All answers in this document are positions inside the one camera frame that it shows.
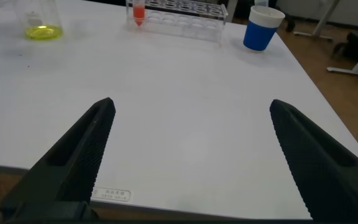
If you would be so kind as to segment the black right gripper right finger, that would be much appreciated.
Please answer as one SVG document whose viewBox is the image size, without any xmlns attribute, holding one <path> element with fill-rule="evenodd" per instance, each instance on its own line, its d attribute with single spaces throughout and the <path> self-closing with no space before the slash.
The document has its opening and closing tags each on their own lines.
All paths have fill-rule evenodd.
<svg viewBox="0 0 358 224">
<path fill-rule="evenodd" d="M 270 115 L 311 218 L 358 223 L 358 157 L 284 101 L 273 100 Z"/>
</svg>

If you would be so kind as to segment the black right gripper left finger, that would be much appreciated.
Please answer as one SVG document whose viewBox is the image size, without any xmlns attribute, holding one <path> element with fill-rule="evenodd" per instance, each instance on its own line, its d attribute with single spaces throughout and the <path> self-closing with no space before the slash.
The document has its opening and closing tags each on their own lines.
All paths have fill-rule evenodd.
<svg viewBox="0 0 358 224">
<path fill-rule="evenodd" d="M 116 109 L 93 104 L 0 203 L 4 221 L 98 220 L 90 198 Z"/>
</svg>

